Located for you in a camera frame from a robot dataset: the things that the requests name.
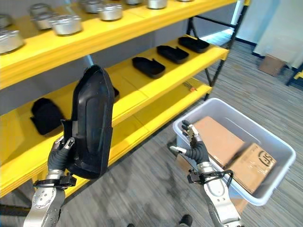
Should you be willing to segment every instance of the metal shelving unit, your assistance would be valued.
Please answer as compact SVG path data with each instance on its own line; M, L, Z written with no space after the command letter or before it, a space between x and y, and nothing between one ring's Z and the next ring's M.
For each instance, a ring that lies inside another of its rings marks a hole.
M33 28L28 17L17 19L16 26L20 29L27 44L15 52L1 56L0 89L186 18L189 18L187 35L193 31L195 37L198 38L192 17L235 2L236 0L195 0L193 2L168 0L167 7L161 10L150 10L144 5L137 7L124 5L124 17L110 23L100 21L95 15L85 14L76 5L72 5L74 12L83 19L84 30L68 37L56 36L53 31L38 32ZM208 98L248 5L249 1L245 1L236 25L196 16L234 28L227 48L210 45L205 53L198 54L181 47L189 53L188 61L181 65L171 63L159 56L155 48L139 54L140 57L155 58L166 66L166 74L160 79L148 78L135 70L132 67L131 59L106 69L113 85L120 91L120 98L114 104L113 109L114 131L109 165L195 101L201 97ZM65 7L58 8L56 11L64 13ZM178 43L174 40L166 45L176 46ZM207 67L216 61L220 61L220 64L211 79ZM191 78L201 70L205 70L209 85ZM184 82L191 84L196 90L190 91L188 87L184 86ZM65 116L70 116L72 92L76 83L69 84L44 97L52 99ZM49 149L53 141L62 135L61 132L46 138L37 133L30 121L30 109L34 101L0 117L2 123L0 129L0 143L2 144L0 197L13 192L29 179L43 178L47 171ZM67 196L87 182L86 179L78 178L77 185L66 190ZM1 205L0 210L2 214L22 215L26 214L28 208Z
M226 49L230 50L231 47L232 47L232 45L233 45L233 43L234 43L234 41L235 41L236 35L237 35L238 31L239 31L239 28L241 26L241 23L243 21L243 18L244 18L245 14L246 14L246 11L247 11L249 5L250 5L250 0L245 0L243 8L242 8L242 11L241 11L241 13L239 15L239 18L238 18L238 21L237 21L237 23L235 25L228 24L228 23L225 23L225 22L222 22L222 21L218 21L218 20L214 20L214 19L207 18L207 17L202 17L202 16L199 16L199 15L197 15L195 17L199 18L199 19L207 20L207 21L210 21L210 22L213 22L213 23L216 23L216 24L220 24L220 25L223 25L223 26L226 26L226 27L233 28L233 33L232 33L231 39L226 44ZM194 26L194 18L193 17L191 17L191 18L188 19L188 24L187 24L187 35L191 35L191 32L193 32L193 34L194 34L194 36L196 38L199 38L199 36L197 34L197 31L195 29L195 26ZM218 66L218 68L217 68L217 70L216 70L216 72L215 72L215 74L214 74L214 76L213 76L212 79L211 79L211 76L209 74L208 69L207 68L205 69L205 74L206 74L209 86L213 87L215 85L215 83L216 83L216 81L218 79L218 76L219 76L219 74L221 72L221 69L222 69L222 67L223 67L223 65L225 63L225 60L226 59L220 61L219 66Z

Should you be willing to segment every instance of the white plastic bin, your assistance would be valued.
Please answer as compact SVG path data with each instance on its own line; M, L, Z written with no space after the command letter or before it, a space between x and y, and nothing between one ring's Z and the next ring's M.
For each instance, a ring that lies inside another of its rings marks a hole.
M294 149L283 140L218 98L207 100L205 103L173 123L173 129L177 134L178 146L189 148L189 142L182 134L182 121L188 120L191 123L195 123L206 116L215 119L246 143L255 142L259 144L276 160L273 169L252 195L235 180L232 180L230 185L230 197L242 197L255 206L265 205L274 189L281 183L289 167L294 163L296 157ZM211 163L217 171L222 171L222 168L212 159Z

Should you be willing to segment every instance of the silver metal canister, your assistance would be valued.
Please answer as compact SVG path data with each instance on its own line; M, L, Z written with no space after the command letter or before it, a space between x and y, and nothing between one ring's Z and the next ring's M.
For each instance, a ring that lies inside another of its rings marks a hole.
M52 28L51 19L57 14L52 12L44 12L33 17L33 22L39 30Z
M24 45L19 31L0 31L0 54L13 51Z
M0 14L0 28L5 28L13 24L13 19L8 14Z
M122 18L122 5L116 3L105 4L99 8L101 20L110 21Z
M147 0L147 8L163 9L167 6L167 0Z
M142 3L142 0L125 0L127 5L138 5Z
M35 17L41 13L47 13L47 12L53 12L50 5L47 5L45 3L37 3L34 5L31 5L29 8L29 14L32 17Z
M87 13L98 13L98 8L102 7L101 0L86 0L83 2L83 7Z
M50 20L57 35L70 35L82 30L81 18L73 15L59 15Z

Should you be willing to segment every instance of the cardboard box on floor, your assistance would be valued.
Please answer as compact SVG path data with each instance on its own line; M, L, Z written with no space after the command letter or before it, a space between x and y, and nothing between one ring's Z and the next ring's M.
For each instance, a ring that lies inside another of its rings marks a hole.
M244 141L213 118L207 116L194 124L209 155L221 166L226 166L244 145Z
M276 160L258 144L250 145L227 169L234 179L253 194L274 167Z
M259 66L259 70L276 77L284 66L284 61L268 54Z

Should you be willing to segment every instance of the person's shoe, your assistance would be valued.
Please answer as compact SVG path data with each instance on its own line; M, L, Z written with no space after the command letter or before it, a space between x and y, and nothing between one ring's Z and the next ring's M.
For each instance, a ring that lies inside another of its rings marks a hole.
M186 214L182 217L181 221L179 222L179 225L183 227L190 227L192 223L193 218L189 214Z

